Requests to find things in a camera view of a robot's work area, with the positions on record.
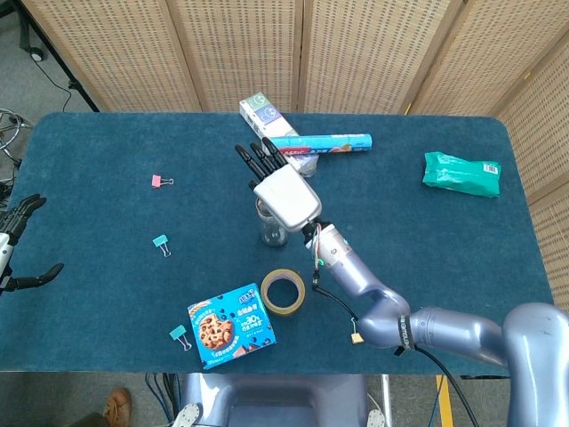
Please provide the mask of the green tissue pack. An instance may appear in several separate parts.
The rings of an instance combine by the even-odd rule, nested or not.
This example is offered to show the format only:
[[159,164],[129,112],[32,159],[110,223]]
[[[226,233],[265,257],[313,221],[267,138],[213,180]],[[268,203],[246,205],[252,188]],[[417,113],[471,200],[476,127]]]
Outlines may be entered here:
[[501,165],[493,161],[468,161],[439,151],[424,154],[422,183],[472,196],[498,197],[501,194]]

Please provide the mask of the chrome chair base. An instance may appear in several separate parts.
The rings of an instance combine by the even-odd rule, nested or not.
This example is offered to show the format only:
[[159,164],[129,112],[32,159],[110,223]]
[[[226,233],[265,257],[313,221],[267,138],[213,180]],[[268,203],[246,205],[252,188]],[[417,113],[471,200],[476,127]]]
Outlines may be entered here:
[[21,160],[11,153],[10,147],[23,131],[31,131],[33,128],[34,125],[23,116],[0,108],[0,153],[5,154],[16,167],[20,166]]

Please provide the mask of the black stand leg with caster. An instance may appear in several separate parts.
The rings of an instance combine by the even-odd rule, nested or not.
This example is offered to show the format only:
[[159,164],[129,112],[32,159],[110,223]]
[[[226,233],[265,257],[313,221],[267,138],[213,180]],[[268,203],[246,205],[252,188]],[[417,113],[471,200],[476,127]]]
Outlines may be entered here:
[[36,35],[38,36],[38,38],[41,40],[41,42],[43,43],[43,45],[47,48],[48,52],[50,53],[50,55],[54,58],[54,60],[57,62],[59,68],[61,69],[61,71],[66,75],[67,79],[68,79],[68,85],[66,87],[63,87],[59,84],[56,84],[51,77],[49,77],[49,81],[56,86],[58,89],[62,90],[63,92],[66,92],[68,94],[68,98],[66,99],[66,101],[64,102],[61,111],[62,112],[66,112],[67,108],[68,108],[68,104],[71,101],[73,95],[75,93],[79,94],[81,96],[81,98],[84,100],[84,102],[86,103],[86,105],[90,108],[90,110],[92,112],[98,113],[100,112],[99,107],[97,106],[97,104],[95,103],[95,101],[93,100],[93,98],[88,94],[88,92],[84,89],[82,83],[78,80],[78,78],[75,76],[75,74],[73,73],[73,71],[71,70],[71,68],[68,66],[68,64],[64,61],[64,59],[61,57],[60,53],[57,51],[57,49],[55,48],[55,46],[53,45],[52,41],[49,39],[49,37],[45,34],[45,32],[42,30],[41,26],[39,25],[39,23],[37,22],[37,20],[33,17],[31,11],[27,8],[26,5],[24,5],[23,0],[13,0],[14,2],[14,7],[15,9],[22,14],[22,16],[24,17],[25,21],[28,23],[28,25],[34,30],[34,32],[36,33]]

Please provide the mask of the yellow floor tape strip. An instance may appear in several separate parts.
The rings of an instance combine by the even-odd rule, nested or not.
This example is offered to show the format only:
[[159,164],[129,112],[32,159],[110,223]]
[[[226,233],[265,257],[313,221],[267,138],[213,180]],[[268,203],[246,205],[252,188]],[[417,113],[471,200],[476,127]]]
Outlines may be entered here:
[[437,375],[436,383],[440,427],[454,427],[448,378],[445,375]]

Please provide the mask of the white table leg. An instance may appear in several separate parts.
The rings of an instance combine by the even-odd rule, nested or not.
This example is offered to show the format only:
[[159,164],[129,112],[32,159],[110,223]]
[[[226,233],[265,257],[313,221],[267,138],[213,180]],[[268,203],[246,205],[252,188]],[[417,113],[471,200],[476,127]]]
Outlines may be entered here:
[[381,396],[383,405],[383,414],[385,416],[385,427],[392,427],[392,408],[390,397],[390,381],[389,375],[381,375]]

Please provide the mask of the long white carton box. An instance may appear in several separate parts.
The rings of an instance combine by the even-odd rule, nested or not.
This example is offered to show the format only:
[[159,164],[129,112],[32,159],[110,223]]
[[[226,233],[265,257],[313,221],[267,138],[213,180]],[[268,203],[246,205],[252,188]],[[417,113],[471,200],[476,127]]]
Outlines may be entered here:
[[[241,100],[239,112],[260,139],[299,135],[263,93]],[[298,152],[284,156],[305,178],[313,176],[317,171],[318,154]]]

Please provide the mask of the clear glass jar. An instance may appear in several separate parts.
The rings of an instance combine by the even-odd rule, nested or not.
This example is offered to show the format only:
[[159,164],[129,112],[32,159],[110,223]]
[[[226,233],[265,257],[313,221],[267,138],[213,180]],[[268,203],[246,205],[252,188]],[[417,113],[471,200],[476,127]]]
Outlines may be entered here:
[[288,239],[287,231],[259,198],[256,199],[255,207],[260,218],[261,240],[267,246],[284,246]]

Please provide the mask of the brown leather shoe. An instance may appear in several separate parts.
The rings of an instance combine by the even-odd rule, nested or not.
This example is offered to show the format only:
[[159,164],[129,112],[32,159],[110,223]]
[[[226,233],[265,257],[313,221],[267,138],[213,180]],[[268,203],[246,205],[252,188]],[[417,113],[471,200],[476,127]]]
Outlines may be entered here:
[[115,389],[110,393],[103,417],[109,427],[131,427],[132,397],[126,388]]

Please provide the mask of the dark teal table cloth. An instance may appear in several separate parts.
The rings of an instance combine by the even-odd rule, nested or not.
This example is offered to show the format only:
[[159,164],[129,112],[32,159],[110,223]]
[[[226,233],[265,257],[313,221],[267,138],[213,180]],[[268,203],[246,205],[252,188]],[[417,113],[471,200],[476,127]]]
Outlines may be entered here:
[[[413,309],[501,322],[550,302],[549,282],[506,127],[490,117],[289,115],[301,134],[369,133],[366,152],[322,156],[310,185],[368,268]],[[190,304],[312,275],[301,234],[263,244],[252,171],[234,147],[255,134],[231,114],[52,113],[31,134],[11,201],[39,194],[11,259],[56,279],[0,296],[1,371],[202,370],[170,332]],[[501,165],[498,197],[422,183],[424,154]],[[153,174],[174,179],[151,187]],[[165,234],[164,257],[152,240]]]

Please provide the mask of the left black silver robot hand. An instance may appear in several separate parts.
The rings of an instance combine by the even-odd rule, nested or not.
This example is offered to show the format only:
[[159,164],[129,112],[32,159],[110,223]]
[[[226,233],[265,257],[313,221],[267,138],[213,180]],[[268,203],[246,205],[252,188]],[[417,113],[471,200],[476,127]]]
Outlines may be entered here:
[[45,202],[45,197],[33,194],[23,198],[14,208],[0,213],[0,296],[3,293],[44,286],[54,280],[64,268],[63,263],[57,263],[40,276],[15,278],[12,275],[10,260],[15,246],[19,243],[28,219]]

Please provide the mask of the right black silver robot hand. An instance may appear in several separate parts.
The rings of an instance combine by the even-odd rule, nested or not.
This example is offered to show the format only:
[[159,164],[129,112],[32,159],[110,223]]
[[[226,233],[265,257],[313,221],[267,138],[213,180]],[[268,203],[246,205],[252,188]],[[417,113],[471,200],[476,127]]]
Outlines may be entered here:
[[319,217],[319,196],[268,137],[261,146],[251,143],[252,153],[240,144],[234,149],[255,176],[249,188],[284,229],[301,231]]

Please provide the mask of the blue cookie box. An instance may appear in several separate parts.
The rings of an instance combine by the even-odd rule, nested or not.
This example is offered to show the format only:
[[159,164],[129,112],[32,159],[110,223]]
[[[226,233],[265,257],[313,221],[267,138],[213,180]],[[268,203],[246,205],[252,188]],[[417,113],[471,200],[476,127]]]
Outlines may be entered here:
[[276,343],[255,283],[189,305],[188,317],[205,370]]

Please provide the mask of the yellow packing tape roll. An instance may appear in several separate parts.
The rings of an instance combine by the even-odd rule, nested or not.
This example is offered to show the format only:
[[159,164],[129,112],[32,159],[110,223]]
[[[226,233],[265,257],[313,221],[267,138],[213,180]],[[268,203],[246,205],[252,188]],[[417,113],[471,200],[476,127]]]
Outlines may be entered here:
[[[289,306],[283,307],[274,304],[268,297],[268,290],[279,280],[286,280],[294,285],[297,290],[296,300]],[[276,269],[269,272],[262,280],[260,285],[260,296],[265,307],[272,313],[287,317],[299,310],[304,303],[306,296],[306,287],[303,279],[299,274],[289,269]]]

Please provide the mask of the woven wicker folding screen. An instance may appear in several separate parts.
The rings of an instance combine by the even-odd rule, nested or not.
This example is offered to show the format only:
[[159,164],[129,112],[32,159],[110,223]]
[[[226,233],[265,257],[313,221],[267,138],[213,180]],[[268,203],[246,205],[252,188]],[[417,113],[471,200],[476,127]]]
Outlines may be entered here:
[[109,111],[497,117],[569,310],[569,0],[20,0]]

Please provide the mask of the blue plastic wrap roll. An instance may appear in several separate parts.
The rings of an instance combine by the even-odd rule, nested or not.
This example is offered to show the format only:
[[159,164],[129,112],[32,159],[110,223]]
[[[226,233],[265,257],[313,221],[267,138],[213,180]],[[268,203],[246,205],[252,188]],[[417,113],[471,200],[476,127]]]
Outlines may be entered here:
[[288,155],[367,151],[373,147],[373,138],[368,133],[288,135],[272,137],[270,140],[281,152]]

